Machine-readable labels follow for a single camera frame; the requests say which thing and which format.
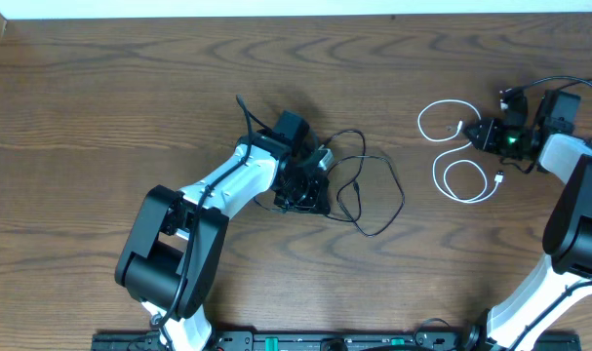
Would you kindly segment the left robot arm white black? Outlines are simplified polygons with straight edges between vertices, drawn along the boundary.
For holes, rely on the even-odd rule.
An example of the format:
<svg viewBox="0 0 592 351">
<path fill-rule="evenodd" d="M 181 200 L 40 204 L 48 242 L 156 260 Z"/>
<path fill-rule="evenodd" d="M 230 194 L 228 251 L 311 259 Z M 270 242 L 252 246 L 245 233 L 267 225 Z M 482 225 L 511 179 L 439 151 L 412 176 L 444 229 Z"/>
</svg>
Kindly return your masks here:
<svg viewBox="0 0 592 351">
<path fill-rule="evenodd" d="M 324 144 L 307 147 L 308 123 L 285 111 L 272 128 L 248 129 L 233 154 L 203 179 L 144 197 L 115 268 L 115 281 L 150 313 L 139 345 L 202 350 L 213 334 L 203 308 L 229 221 L 272 190 L 283 212 L 329 212 L 325 175 L 334 159 Z"/>
</svg>

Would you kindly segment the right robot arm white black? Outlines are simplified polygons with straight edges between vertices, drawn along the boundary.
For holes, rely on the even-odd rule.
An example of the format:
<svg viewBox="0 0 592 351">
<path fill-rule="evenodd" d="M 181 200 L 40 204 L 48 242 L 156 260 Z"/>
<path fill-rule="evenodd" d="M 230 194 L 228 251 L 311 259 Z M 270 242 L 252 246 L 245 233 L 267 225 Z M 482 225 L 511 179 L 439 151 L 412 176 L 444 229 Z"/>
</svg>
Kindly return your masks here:
<svg viewBox="0 0 592 351">
<path fill-rule="evenodd" d="M 521 88 L 503 92 L 504 119 L 479 122 L 465 133 L 478 149 L 528 159 L 565 188 L 545 226 L 543 254 L 522 284 L 485 310 L 459 339 L 461 350 L 578 350 L 574 333 L 549 327 L 592 294 L 592 145 L 573 135 L 580 98 L 545 92 L 531 127 Z"/>
</svg>

